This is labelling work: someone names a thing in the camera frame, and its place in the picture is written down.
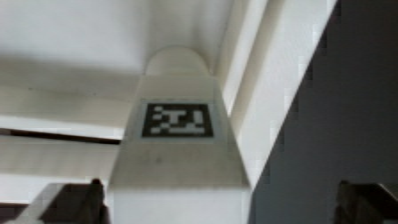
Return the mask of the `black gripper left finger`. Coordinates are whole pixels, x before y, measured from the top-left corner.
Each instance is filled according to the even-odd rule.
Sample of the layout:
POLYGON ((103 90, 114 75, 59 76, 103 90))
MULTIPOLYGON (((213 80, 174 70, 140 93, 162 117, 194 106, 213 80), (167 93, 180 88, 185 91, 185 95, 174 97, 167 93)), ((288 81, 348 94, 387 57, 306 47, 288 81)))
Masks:
POLYGON ((87 184, 69 183, 39 216, 45 224, 110 224, 101 180, 87 184))

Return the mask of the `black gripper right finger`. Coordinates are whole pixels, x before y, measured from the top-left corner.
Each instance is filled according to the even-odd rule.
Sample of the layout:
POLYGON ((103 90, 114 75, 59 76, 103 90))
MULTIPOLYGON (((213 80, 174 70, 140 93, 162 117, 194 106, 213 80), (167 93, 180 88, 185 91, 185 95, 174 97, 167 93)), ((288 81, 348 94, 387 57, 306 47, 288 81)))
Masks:
POLYGON ((398 224, 398 183, 339 182, 332 224, 398 224))

